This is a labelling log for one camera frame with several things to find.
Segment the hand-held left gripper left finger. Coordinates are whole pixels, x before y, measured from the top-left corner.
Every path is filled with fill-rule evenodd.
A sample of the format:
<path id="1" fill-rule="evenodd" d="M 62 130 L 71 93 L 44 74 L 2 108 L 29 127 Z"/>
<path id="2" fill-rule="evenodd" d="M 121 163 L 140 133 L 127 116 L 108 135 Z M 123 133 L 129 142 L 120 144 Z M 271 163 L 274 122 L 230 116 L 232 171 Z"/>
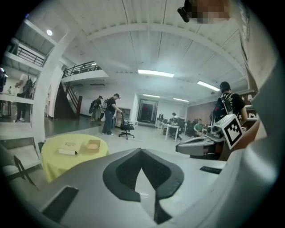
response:
<path id="1" fill-rule="evenodd" d="M 115 196 L 104 184 L 108 165 L 137 150 L 82 162 L 41 189 L 31 200 L 45 228 L 151 228 L 154 221 L 139 201 Z"/>

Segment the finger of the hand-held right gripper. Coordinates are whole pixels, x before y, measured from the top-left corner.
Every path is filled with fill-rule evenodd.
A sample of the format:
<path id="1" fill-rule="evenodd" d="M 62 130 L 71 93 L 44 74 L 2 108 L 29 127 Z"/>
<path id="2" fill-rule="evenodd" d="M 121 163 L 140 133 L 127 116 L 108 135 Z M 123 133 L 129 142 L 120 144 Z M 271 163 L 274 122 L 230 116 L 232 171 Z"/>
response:
<path id="1" fill-rule="evenodd" d="M 213 141 L 213 142 L 219 143 L 219 142 L 223 142 L 224 138 L 213 138 L 213 137 L 208 137 L 208 136 L 195 137 L 195 138 L 186 140 L 185 143 L 198 143 L 198 142 L 204 142 L 204 141 Z"/>
<path id="2" fill-rule="evenodd" d="M 220 154 L 223 149 L 222 142 L 181 142 L 176 145 L 175 151 L 186 155 Z"/>

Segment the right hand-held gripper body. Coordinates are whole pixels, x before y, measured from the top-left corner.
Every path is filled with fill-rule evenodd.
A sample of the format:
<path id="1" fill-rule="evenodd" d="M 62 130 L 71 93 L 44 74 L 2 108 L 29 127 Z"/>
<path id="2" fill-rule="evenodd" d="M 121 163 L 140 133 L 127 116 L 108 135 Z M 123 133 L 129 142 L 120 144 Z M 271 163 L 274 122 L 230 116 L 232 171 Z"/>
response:
<path id="1" fill-rule="evenodd" d="M 207 137 L 214 142 L 225 141 L 229 149 L 232 149 L 242 136 L 243 130 L 235 114 L 226 115 L 207 130 Z"/>

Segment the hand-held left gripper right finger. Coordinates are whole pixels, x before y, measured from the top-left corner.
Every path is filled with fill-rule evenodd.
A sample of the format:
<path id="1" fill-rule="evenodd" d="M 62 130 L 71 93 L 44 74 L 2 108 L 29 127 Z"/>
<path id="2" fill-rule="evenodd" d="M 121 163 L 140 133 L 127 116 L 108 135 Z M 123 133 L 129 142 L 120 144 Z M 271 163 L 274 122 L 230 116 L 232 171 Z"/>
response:
<path id="1" fill-rule="evenodd" d="M 225 166 L 223 161 L 192 159 L 188 155 L 170 154 L 155 150 L 150 152 L 167 163 L 163 165 L 163 163 L 157 163 L 148 157 L 144 157 L 141 168 L 141 204 L 156 224 L 161 224 L 175 217 L 202 198 L 218 177 L 217 173 L 202 171 L 202 167 L 221 170 Z M 156 199 L 156 191 L 160 184 L 166 182 L 173 173 L 170 170 L 171 167 L 184 174 L 183 182 L 174 184 L 178 189 L 173 195 L 158 200 Z"/>

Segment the small cardboard box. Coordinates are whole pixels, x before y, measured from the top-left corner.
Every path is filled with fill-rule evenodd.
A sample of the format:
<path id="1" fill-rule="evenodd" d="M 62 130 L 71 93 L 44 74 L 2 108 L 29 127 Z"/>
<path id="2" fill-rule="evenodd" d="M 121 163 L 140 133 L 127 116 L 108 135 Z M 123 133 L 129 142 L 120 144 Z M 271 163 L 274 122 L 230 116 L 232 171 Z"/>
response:
<path id="1" fill-rule="evenodd" d="M 98 153 L 100 150 L 101 141 L 100 140 L 89 140 L 86 144 L 86 151 L 88 153 Z"/>

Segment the person's right forearm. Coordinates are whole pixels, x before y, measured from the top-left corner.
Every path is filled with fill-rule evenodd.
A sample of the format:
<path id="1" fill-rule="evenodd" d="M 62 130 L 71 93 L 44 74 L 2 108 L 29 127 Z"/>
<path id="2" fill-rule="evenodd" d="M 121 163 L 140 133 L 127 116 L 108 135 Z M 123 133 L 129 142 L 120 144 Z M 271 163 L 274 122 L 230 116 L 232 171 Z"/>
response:
<path id="1" fill-rule="evenodd" d="M 261 120 L 258 119 L 249 130 L 244 132 L 240 141 L 231 149 L 231 152 L 239 149 L 244 149 L 247 147 L 248 144 L 255 140 L 257 135 Z"/>

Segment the white office desk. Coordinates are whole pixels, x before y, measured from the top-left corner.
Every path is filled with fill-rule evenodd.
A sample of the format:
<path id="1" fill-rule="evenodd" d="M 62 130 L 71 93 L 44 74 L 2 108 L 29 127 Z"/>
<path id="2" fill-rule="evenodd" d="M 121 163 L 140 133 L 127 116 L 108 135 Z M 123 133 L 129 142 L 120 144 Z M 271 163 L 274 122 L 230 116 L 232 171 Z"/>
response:
<path id="1" fill-rule="evenodd" d="M 156 128 L 157 128 L 159 134 L 163 134 L 164 129 L 167 128 L 167 124 L 165 124 L 163 121 L 157 120 L 156 121 Z"/>
<path id="2" fill-rule="evenodd" d="M 179 136 L 180 134 L 179 126 L 166 124 L 165 127 L 166 127 L 166 131 L 165 131 L 164 141 L 167 141 L 168 138 L 173 138 L 175 142 L 177 141 L 177 139 L 182 140 L 181 137 Z"/>

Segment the yellow round table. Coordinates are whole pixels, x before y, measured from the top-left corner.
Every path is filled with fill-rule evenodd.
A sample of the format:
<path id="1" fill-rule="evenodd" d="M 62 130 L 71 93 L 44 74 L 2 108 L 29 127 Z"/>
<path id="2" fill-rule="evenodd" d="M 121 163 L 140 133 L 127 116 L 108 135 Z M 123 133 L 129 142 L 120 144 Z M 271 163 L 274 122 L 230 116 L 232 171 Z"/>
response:
<path id="1" fill-rule="evenodd" d="M 86 151 L 86 144 L 92 139 L 101 141 L 98 153 L 88 153 Z M 58 148 L 64 141 L 82 143 L 79 153 L 76 156 L 60 154 Z M 41 158 L 46 179 L 50 183 L 74 166 L 107 156 L 108 154 L 109 148 L 107 143 L 101 138 L 88 134 L 62 134 L 54 136 L 44 143 Z"/>

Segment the beige box with gold print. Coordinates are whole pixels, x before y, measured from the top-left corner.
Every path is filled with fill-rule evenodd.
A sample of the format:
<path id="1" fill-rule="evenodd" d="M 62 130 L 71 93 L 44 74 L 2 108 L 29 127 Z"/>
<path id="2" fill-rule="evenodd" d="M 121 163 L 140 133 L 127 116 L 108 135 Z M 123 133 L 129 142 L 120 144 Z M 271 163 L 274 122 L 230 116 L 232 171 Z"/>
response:
<path id="1" fill-rule="evenodd" d="M 76 156 L 81 148 L 81 142 L 64 141 L 58 148 L 58 152 L 64 155 Z"/>

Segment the black double door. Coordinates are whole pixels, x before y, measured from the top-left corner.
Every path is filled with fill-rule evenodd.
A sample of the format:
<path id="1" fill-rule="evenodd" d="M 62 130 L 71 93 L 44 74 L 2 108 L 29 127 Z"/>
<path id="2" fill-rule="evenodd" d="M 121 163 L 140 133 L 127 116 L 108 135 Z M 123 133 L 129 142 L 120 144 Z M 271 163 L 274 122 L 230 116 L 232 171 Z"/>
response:
<path id="1" fill-rule="evenodd" d="M 158 101 L 140 99 L 137 120 L 139 122 L 154 124 L 157 116 Z"/>

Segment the black office chair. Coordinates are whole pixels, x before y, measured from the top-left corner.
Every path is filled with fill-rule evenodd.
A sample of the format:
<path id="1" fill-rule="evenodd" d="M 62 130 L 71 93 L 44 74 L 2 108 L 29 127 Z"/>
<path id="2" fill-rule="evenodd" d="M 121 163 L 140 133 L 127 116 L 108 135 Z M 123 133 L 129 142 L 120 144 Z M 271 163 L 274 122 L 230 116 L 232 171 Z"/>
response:
<path id="1" fill-rule="evenodd" d="M 127 140 L 128 140 L 128 136 L 135 138 L 135 136 L 130 133 L 132 130 L 134 130 L 133 123 L 130 121 L 125 121 L 123 111 L 121 112 L 121 116 L 122 116 L 122 121 L 121 121 L 120 129 L 122 132 L 118 136 L 121 137 L 125 135 Z"/>

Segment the grey cubby shelf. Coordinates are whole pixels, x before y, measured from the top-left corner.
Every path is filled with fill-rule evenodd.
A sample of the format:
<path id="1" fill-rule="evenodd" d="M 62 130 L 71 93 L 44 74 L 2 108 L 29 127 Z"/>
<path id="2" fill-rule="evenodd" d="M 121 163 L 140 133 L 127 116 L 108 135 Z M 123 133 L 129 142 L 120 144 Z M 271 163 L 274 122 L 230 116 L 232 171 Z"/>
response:
<path id="1" fill-rule="evenodd" d="M 125 122 L 130 122 L 130 114 L 131 114 L 131 109 L 128 108 L 120 108 L 123 113 L 116 113 L 115 118 L 115 126 L 120 126 L 122 123 L 122 120 L 124 119 Z"/>

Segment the person's printed t-shirt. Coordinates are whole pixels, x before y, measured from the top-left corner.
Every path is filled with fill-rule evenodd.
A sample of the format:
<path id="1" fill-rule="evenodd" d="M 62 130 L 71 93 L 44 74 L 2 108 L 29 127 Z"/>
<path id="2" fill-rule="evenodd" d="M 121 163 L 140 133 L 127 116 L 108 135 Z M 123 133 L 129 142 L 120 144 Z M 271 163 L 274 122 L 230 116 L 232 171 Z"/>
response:
<path id="1" fill-rule="evenodd" d="M 257 92 L 252 105 L 261 120 L 255 140 L 276 134 L 285 110 L 283 98 L 285 73 L 282 58 L 268 30 L 258 16 L 241 0 L 230 0 L 230 16 L 238 25 L 241 52 L 248 88 Z"/>

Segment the dark staircase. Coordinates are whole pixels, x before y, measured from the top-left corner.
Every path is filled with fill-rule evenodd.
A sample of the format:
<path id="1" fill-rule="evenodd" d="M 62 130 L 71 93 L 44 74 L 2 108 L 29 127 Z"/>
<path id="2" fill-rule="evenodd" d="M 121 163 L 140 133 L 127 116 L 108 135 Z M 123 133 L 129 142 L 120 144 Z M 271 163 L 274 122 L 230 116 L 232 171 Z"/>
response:
<path id="1" fill-rule="evenodd" d="M 77 97 L 70 82 L 60 83 L 54 107 L 54 119 L 79 119 L 82 96 Z"/>

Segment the white metal shelf rack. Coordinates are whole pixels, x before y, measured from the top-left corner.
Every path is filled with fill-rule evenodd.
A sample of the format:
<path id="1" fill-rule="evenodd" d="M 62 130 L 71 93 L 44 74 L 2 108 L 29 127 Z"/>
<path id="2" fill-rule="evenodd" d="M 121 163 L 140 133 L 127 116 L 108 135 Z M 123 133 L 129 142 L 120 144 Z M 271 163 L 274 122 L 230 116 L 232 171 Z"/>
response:
<path id="1" fill-rule="evenodd" d="M 7 51 L 4 52 L 4 57 L 2 58 L 2 60 L 10 59 L 38 71 L 31 98 L 20 98 L 16 95 L 9 95 L 8 93 L 0 92 L 0 101 L 30 105 L 29 122 L 0 122 L 0 140 L 20 140 L 23 138 L 31 138 L 34 147 L 32 151 L 34 153 L 16 153 L 17 158 L 20 159 L 24 168 L 31 168 L 42 164 L 39 143 L 44 142 L 46 139 L 44 125 L 45 102 L 52 82 L 52 75 L 59 60 L 59 56 L 55 55 L 55 52 L 59 47 L 59 43 L 53 40 L 46 32 L 42 31 L 30 20 L 25 19 L 22 24 L 30 27 L 32 31 L 42 36 L 53 45 L 51 55 L 43 59 L 42 65 L 36 65 Z"/>

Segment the black mezzanine railing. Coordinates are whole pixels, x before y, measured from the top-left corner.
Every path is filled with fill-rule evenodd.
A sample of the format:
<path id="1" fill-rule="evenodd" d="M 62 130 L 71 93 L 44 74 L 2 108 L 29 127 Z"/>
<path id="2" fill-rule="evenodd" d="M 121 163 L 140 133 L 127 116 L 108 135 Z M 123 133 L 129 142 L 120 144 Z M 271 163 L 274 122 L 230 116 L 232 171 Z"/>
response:
<path id="1" fill-rule="evenodd" d="M 18 57 L 23 58 L 37 66 L 43 67 L 45 63 L 45 59 L 41 58 L 40 56 L 33 54 L 32 52 L 28 51 L 27 49 L 24 49 L 22 47 L 18 48 L 17 54 Z"/>
<path id="2" fill-rule="evenodd" d="M 76 74 L 86 73 L 89 71 L 97 71 L 97 70 L 101 70 L 101 67 L 96 62 L 90 61 L 80 65 L 75 65 L 69 69 L 65 69 L 63 71 L 62 78 L 70 77 Z"/>

